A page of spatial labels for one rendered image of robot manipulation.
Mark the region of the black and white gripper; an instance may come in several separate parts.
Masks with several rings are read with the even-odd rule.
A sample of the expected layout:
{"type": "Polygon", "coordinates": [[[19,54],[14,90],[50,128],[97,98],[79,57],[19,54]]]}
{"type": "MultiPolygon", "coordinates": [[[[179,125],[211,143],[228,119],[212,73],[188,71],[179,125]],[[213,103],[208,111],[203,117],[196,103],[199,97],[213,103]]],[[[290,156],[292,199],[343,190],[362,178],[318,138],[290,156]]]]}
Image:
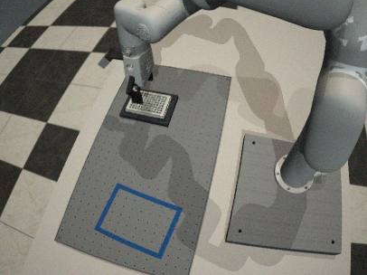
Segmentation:
{"type": "Polygon", "coordinates": [[[141,54],[130,55],[129,57],[125,56],[124,54],[123,61],[127,80],[126,94],[131,97],[131,100],[133,99],[132,102],[136,104],[143,104],[140,87],[143,88],[147,81],[153,80],[152,70],[154,69],[155,63],[151,44],[149,49],[141,54]],[[137,86],[137,91],[133,90],[134,86],[137,86]]]}

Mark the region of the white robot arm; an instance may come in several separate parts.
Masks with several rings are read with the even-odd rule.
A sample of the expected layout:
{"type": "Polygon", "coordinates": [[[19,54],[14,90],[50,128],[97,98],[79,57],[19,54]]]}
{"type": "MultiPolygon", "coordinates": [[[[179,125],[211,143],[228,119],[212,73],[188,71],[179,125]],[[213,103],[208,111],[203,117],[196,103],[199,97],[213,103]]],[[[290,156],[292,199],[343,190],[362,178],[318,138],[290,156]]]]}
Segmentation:
{"type": "Polygon", "coordinates": [[[149,7],[144,0],[120,0],[114,16],[121,51],[111,47],[98,65],[104,69],[113,59],[123,61],[123,53],[129,57],[146,52],[150,43],[160,42],[192,14],[228,2],[326,31],[311,111],[274,171],[282,190],[302,194],[315,177],[345,165],[362,133],[367,110],[367,0],[158,0],[149,7]]]}

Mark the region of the blue tape outline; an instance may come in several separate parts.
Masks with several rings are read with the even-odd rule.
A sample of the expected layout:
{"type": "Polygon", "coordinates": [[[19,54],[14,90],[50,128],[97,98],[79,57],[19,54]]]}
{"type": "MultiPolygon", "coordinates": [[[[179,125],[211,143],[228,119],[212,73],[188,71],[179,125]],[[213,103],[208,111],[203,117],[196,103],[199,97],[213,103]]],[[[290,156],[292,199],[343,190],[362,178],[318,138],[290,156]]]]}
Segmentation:
{"type": "Polygon", "coordinates": [[[175,227],[175,226],[176,226],[176,224],[177,224],[177,221],[178,221],[178,219],[179,219],[179,217],[180,217],[180,214],[181,214],[182,210],[183,210],[183,208],[181,208],[181,207],[178,207],[178,206],[176,206],[176,205],[169,204],[169,203],[167,203],[167,202],[161,201],[161,200],[156,199],[156,198],[154,198],[154,197],[152,197],[152,196],[149,196],[149,195],[147,195],[147,194],[142,194],[142,193],[140,193],[140,192],[138,192],[138,191],[136,191],[136,190],[134,190],[134,189],[131,189],[131,188],[129,188],[129,187],[126,187],[126,186],[124,186],[124,185],[121,185],[121,184],[117,183],[117,185],[116,185],[116,187],[115,187],[115,189],[114,189],[114,191],[113,191],[112,195],[110,196],[110,198],[109,198],[109,200],[108,200],[108,203],[107,203],[107,205],[106,205],[106,207],[105,207],[105,209],[104,209],[104,211],[103,211],[102,215],[100,216],[99,221],[98,221],[98,223],[97,223],[97,225],[96,225],[96,227],[95,227],[95,229],[94,229],[94,230],[96,230],[96,231],[98,231],[98,232],[101,232],[101,233],[103,233],[103,234],[107,235],[108,237],[110,237],[110,238],[112,238],[112,239],[114,239],[114,240],[118,241],[118,242],[122,242],[122,243],[124,243],[124,244],[125,244],[125,245],[127,245],[127,246],[130,246],[130,247],[132,247],[132,248],[134,248],[134,249],[136,249],[136,250],[139,250],[139,251],[141,251],[141,252],[144,252],[144,253],[146,253],[146,254],[149,254],[149,255],[154,256],[154,257],[156,257],[156,258],[158,258],[158,259],[160,259],[160,260],[161,260],[161,259],[162,259],[162,257],[163,257],[163,254],[164,254],[164,252],[165,252],[165,248],[166,248],[167,244],[169,243],[169,240],[170,240],[170,238],[171,238],[171,236],[172,236],[172,233],[173,233],[173,231],[174,231],[174,227],[175,227]],[[127,192],[129,192],[129,193],[131,193],[131,194],[134,194],[134,195],[137,195],[137,196],[139,196],[139,197],[142,197],[142,198],[144,198],[144,199],[146,199],[146,200],[148,200],[148,201],[151,201],[151,202],[154,202],[154,203],[156,203],[156,204],[160,204],[160,205],[162,205],[162,206],[165,206],[165,207],[167,207],[167,208],[170,208],[170,209],[176,210],[176,213],[175,213],[174,219],[173,219],[173,221],[172,221],[172,223],[171,223],[171,225],[170,225],[170,227],[169,227],[169,230],[168,230],[168,232],[167,232],[167,234],[166,234],[166,236],[165,236],[165,239],[164,239],[164,241],[163,241],[163,244],[162,244],[162,246],[161,246],[161,248],[160,248],[159,253],[154,252],[154,251],[150,251],[150,250],[148,250],[148,249],[146,249],[146,248],[144,248],[144,247],[141,247],[141,246],[139,246],[139,245],[137,245],[137,244],[134,244],[134,243],[132,243],[132,242],[129,242],[129,241],[127,241],[127,240],[125,240],[125,239],[123,239],[123,238],[121,238],[121,237],[116,236],[115,234],[113,234],[113,233],[111,233],[111,232],[108,232],[108,231],[106,231],[106,230],[104,230],[104,229],[100,228],[100,226],[102,225],[102,222],[103,222],[103,220],[104,220],[104,218],[105,218],[105,216],[106,216],[106,214],[107,214],[107,212],[108,212],[108,209],[109,209],[109,207],[111,206],[111,204],[112,204],[112,202],[113,202],[113,200],[114,200],[114,198],[115,198],[115,196],[116,196],[116,194],[117,194],[117,192],[118,192],[118,189],[119,189],[119,188],[120,188],[120,189],[122,189],[122,190],[125,190],[125,191],[127,191],[127,192]]]}

